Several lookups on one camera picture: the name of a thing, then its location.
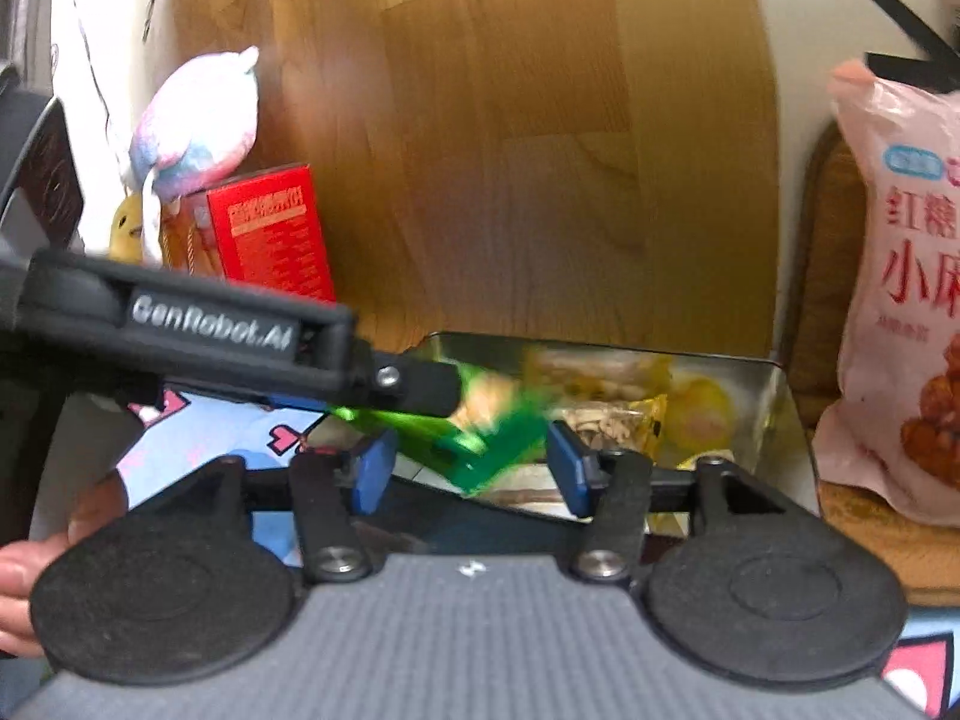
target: wooden board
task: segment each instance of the wooden board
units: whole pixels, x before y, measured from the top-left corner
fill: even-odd
[[[920,525],[867,490],[820,483],[824,519],[896,572],[915,605],[960,605],[960,530]]]
[[[755,0],[174,0],[261,47],[250,167],[309,162],[338,298],[439,329],[765,355],[776,100]]]

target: black round pad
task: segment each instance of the black round pad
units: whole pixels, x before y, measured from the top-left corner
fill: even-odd
[[[724,676],[827,688],[880,673],[906,600],[880,560],[810,517],[738,517],[664,556],[644,604],[664,638]]]
[[[270,552],[203,519],[125,517],[66,552],[31,596],[58,666],[119,685],[208,676],[273,638],[294,602]]]

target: metal screw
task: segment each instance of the metal screw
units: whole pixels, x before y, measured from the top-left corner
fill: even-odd
[[[623,558],[608,549],[592,549],[580,552],[577,571],[589,579],[611,579],[627,568]]]
[[[392,365],[382,367],[376,372],[376,383],[384,389],[390,389],[392,386],[400,384],[400,371]]]
[[[363,565],[363,555],[350,547],[324,547],[320,551],[320,570],[328,574],[349,574]]]

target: yellow plush toy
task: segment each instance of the yellow plush toy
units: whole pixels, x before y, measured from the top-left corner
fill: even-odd
[[[110,225],[110,259],[130,265],[143,262],[143,201],[139,194],[131,194],[120,203]]]

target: pink plush toy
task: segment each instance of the pink plush toy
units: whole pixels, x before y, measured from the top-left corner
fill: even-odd
[[[160,204],[239,167],[256,139],[259,52],[198,56],[172,74],[133,133],[131,168],[143,187],[143,253],[162,262]]]

